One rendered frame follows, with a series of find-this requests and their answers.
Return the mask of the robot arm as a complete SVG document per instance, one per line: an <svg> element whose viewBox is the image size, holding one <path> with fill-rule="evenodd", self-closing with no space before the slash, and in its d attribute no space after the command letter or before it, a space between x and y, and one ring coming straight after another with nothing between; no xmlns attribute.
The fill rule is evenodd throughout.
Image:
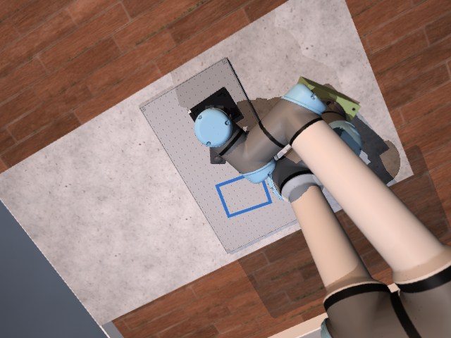
<svg viewBox="0 0 451 338"><path fill-rule="evenodd" d="M194 133L211 164L227 161L254 184L267 179L292 205L327 291L321 338L451 338L451 245L358 156L362 138L338 102L298 83L248 133L219 108L202 111ZM392 268L399 290L372 278L323 187Z"/></svg>

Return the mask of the blue tape outline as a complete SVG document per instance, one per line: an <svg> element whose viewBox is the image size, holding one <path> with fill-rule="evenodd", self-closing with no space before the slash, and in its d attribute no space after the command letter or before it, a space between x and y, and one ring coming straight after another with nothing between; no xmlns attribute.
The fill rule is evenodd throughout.
<svg viewBox="0 0 451 338"><path fill-rule="evenodd" d="M241 213L245 213L245 212L247 212L247 211L254 210L254 209L256 209L256 208L260 208L260 207L265 206L265 205L268 205L268 204L272 204L272 200L271 200L270 194L269 194L269 192L268 192L268 188L267 188L266 183L265 183L265 180L264 180L264 181L262 182L262 184L263 184L263 186L264 186L264 190L265 190L266 195L267 195L267 198L268 198L268 201L267 201L267 202L262 203L262 204L259 204L259 205L257 205L257 206L253 206L253 207L251 207L251 208L247 208L247 209L242 210L242 211L238 211L238 212L236 212L236 213L229 214L228 208L227 208L227 206L226 206L226 203L225 203L225 201L224 201L223 195L222 195L222 193L221 193L219 187L221 187L221 186L223 186L223 185L225 185L225 184L229 184L229 183L231 183L231 182L237 181L237 180L241 180L241 179L243 179L243 178L245 178L245 177L244 177L244 176L239 176L239 177L236 177L236 178L234 178L234 179L231 179L231 180L228 180L228 181L225 181L225 182L222 182L222 183L220 183L220 184L216 184L216 185L215 185L215 186L216 186L216 189L217 189L217 191L218 191L218 195L220 196L221 202L222 202L222 204L223 204L223 207L224 207L224 209L225 209L225 212L226 212L226 215L228 216L228 218L233 217L233 216L235 216L235 215L239 215L239 214L241 214Z"/></svg>

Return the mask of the black rectangular frame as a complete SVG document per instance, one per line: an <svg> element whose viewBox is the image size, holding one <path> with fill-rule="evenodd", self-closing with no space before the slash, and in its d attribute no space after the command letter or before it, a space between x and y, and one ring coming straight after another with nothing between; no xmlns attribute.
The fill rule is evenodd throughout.
<svg viewBox="0 0 451 338"><path fill-rule="evenodd" d="M211 96L207 97L205 100L203 100L187 112L195 122L197 116L205 110L205 106L210 105L230 107L230 110L232 111L232 120L240 116L240 112L236 108L235 104L233 103L224 87L220 88L217 92L213 93Z"/></svg>

